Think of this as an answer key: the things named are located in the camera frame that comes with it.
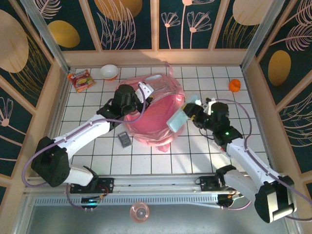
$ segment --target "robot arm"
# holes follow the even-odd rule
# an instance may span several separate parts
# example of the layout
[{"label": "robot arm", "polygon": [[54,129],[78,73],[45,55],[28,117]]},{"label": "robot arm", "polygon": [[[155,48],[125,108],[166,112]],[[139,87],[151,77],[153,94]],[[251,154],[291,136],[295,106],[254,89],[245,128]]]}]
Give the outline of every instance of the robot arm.
[{"label": "robot arm", "polygon": [[200,129],[210,130],[213,133],[213,146],[229,158],[234,158],[248,173],[244,176],[232,165],[220,168],[216,172],[218,186],[229,186],[241,192],[251,202],[259,216],[267,223],[296,211],[293,193],[275,181],[269,174],[279,178],[290,186],[294,186],[289,176],[282,177],[267,166],[249,147],[245,149],[245,140],[242,134],[230,125],[228,105],[222,102],[208,100],[205,110],[195,103],[183,106],[183,112]]},{"label": "robot arm", "polygon": [[[147,108],[152,101],[149,96],[154,90],[150,85],[142,82],[138,85],[146,98]],[[127,114],[136,110],[142,112],[144,99],[141,90],[134,91],[130,85],[121,85],[115,91],[114,98],[109,100],[97,111],[96,115],[83,125],[54,139],[42,138],[36,152],[54,142],[63,139],[65,141],[38,155],[32,161],[32,169],[51,187],[57,187],[62,183],[73,183],[88,187],[92,191],[97,185],[98,175],[86,166],[69,165],[69,160],[83,146],[117,127],[121,123],[120,120],[123,120]],[[112,119],[119,120],[119,122],[110,121]]]}]

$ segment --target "white tile floor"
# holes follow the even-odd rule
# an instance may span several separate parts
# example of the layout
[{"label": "white tile floor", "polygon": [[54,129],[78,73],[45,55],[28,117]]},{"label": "white tile floor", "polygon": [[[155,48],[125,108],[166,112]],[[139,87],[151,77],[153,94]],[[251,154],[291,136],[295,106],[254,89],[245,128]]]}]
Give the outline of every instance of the white tile floor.
[{"label": "white tile floor", "polygon": [[[153,73],[166,73],[165,67],[120,68],[120,76],[114,81],[103,81],[99,68],[88,69],[96,84],[82,93],[71,88],[68,97],[60,135],[65,134],[90,119],[96,111],[114,96],[115,87],[121,80]],[[179,67],[174,66],[174,77],[185,90],[186,99],[192,94],[205,98],[224,98],[243,103],[252,118],[253,131],[249,146],[269,163],[262,143],[259,127],[255,119],[246,84],[239,67]],[[241,81],[241,90],[232,93],[228,89],[231,79]],[[229,104],[231,125],[243,135],[249,132],[249,122],[245,113],[235,104]],[[89,166],[99,175],[139,175],[139,174],[185,174],[215,172],[219,167],[233,164],[240,171],[242,167],[229,160],[213,148],[209,141],[200,135],[189,120],[183,133],[171,143],[171,149],[163,153],[156,148],[143,145],[133,139],[132,146],[123,149],[117,134],[125,131],[123,125],[112,132],[98,137],[80,149],[72,163]]]}]

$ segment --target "white bowl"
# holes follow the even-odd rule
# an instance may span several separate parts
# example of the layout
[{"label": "white bowl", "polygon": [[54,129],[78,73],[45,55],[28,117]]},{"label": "white bowl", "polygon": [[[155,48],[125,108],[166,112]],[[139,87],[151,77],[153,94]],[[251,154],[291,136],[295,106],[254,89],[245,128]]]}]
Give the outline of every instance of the white bowl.
[{"label": "white bowl", "polygon": [[99,74],[105,80],[114,80],[118,76],[118,72],[115,65],[107,64],[100,69]]}]

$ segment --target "snack package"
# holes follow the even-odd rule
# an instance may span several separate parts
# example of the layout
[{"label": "snack package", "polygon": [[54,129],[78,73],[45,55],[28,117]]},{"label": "snack package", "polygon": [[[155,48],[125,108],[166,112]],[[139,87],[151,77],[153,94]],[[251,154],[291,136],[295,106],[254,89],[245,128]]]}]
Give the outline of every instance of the snack package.
[{"label": "snack package", "polygon": [[87,69],[77,74],[68,74],[67,78],[72,82],[77,93],[80,93],[96,83]]}]

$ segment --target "orange ball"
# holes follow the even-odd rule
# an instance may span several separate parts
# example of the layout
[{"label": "orange ball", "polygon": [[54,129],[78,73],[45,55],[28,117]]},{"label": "orange ball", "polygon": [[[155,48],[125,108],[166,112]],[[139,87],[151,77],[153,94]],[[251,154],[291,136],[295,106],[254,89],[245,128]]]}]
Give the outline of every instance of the orange ball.
[{"label": "orange ball", "polygon": [[229,84],[229,89],[232,92],[238,92],[240,90],[240,81],[238,79],[232,79]]}]

